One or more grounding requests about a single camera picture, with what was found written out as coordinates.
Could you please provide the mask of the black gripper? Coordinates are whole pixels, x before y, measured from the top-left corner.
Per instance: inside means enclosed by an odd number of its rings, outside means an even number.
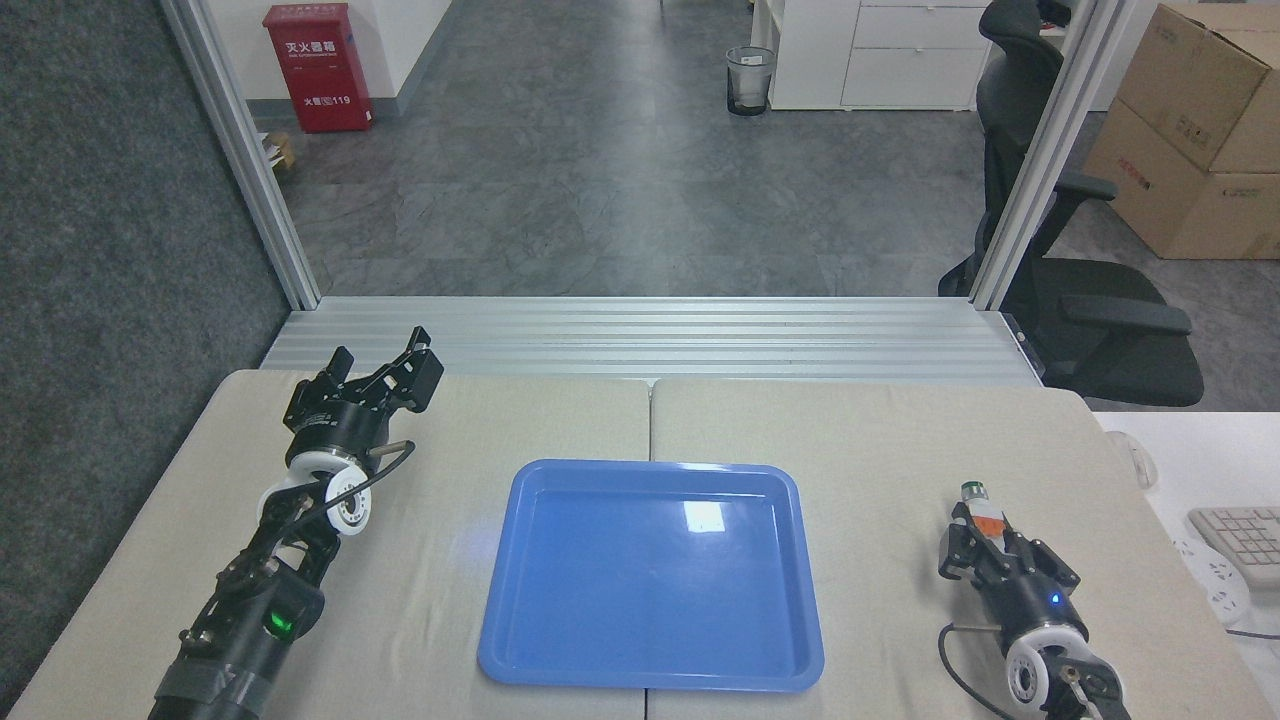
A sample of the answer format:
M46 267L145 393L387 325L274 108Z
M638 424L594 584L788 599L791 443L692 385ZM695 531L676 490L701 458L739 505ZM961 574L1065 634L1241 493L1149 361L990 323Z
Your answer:
M1069 626L1088 641L1089 632L1070 600L1080 577L1042 539L1006 529L1004 543L1020 574L992 579L989 541L974 519L954 519L940 541L938 564L942 578L968 579L978 591L1000 625L1000 651L1009 652L1018 638L1050 625Z
M390 414L398 409L424 413L444 374L430 343L426 329L416 325L394 361L355 379L355 404L334 400L355 363L346 346L337 347L329 364L312 379L301 380L291 396L283 418L293 433L285 464L303 452L323 451L343 454L365 471L378 471L381 460L371 448L387 442Z

